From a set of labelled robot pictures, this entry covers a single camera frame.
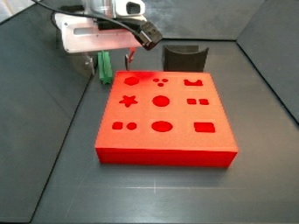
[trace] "shape sorter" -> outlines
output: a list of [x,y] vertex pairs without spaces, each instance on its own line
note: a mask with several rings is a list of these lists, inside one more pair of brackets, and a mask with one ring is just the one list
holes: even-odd
[[229,167],[240,152],[209,73],[117,73],[95,145],[103,164]]

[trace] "gray table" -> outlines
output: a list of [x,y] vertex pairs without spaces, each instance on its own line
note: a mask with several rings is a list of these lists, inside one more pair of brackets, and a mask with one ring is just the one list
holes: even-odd
[[[299,222],[299,130],[236,42],[165,41],[134,69],[162,70],[164,44],[210,47],[212,72],[240,146],[226,169],[103,165],[94,143],[110,86],[95,77],[33,223]],[[115,70],[125,51],[113,51]]]

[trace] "small hole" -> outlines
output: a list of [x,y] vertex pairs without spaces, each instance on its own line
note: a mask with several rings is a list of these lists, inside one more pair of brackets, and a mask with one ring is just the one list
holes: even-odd
[[135,130],[137,129],[137,123],[131,122],[127,126],[126,126],[130,130]]
[[192,104],[192,105],[196,105],[197,104],[197,100],[196,99],[188,99],[188,103]]
[[113,124],[113,130],[122,130],[123,129],[123,123],[122,122],[114,122]]
[[210,101],[208,99],[201,99],[201,105],[210,105]]

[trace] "star-shaped hole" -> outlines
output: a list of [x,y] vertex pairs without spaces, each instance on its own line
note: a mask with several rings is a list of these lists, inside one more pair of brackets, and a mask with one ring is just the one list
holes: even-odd
[[130,107],[133,104],[138,104],[137,101],[137,96],[123,96],[123,101],[121,101],[119,103],[125,103],[127,107]]

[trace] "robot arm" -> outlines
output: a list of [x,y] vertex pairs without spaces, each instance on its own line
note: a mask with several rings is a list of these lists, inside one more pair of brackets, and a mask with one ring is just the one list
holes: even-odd
[[146,20],[142,0],[82,0],[82,3],[82,17],[55,15],[69,53],[139,46],[150,51],[164,39],[154,24]]

